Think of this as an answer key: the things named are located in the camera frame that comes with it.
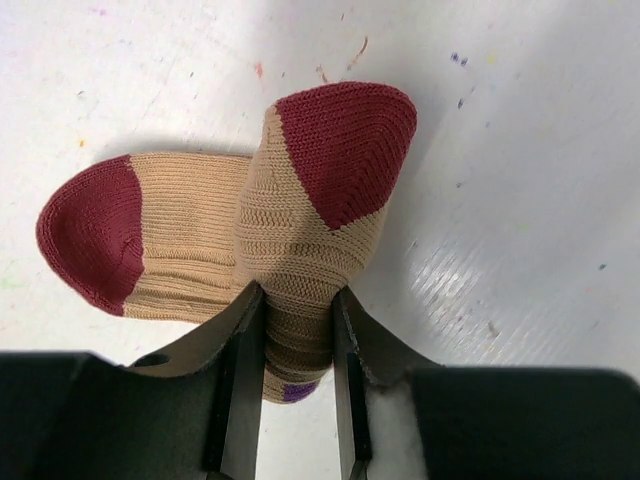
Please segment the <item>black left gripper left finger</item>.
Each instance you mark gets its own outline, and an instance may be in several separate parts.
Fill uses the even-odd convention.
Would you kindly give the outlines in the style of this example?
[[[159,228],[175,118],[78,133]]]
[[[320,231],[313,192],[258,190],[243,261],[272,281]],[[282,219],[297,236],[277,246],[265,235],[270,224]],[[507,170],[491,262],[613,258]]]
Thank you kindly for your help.
[[[252,479],[264,294],[129,366],[90,352],[1,356],[5,479]]]

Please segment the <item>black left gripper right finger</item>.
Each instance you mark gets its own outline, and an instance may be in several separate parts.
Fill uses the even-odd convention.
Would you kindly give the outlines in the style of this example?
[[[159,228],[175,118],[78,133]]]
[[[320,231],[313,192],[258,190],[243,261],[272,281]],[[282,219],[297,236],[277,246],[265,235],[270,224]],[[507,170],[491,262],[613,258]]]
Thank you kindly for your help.
[[[449,367],[332,302],[345,479],[635,479],[639,386],[610,369]]]

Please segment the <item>tan maroon striped sock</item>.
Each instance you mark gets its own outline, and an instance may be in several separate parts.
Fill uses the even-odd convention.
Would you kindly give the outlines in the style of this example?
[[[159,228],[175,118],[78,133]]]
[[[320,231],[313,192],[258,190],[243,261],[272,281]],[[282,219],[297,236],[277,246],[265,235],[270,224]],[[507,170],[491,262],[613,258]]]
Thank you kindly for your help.
[[[379,243],[417,128],[401,90],[326,84],[275,101],[251,157],[148,152],[78,173],[36,223],[50,268],[114,316],[203,323],[250,282],[267,301],[263,396],[309,396],[334,296]]]

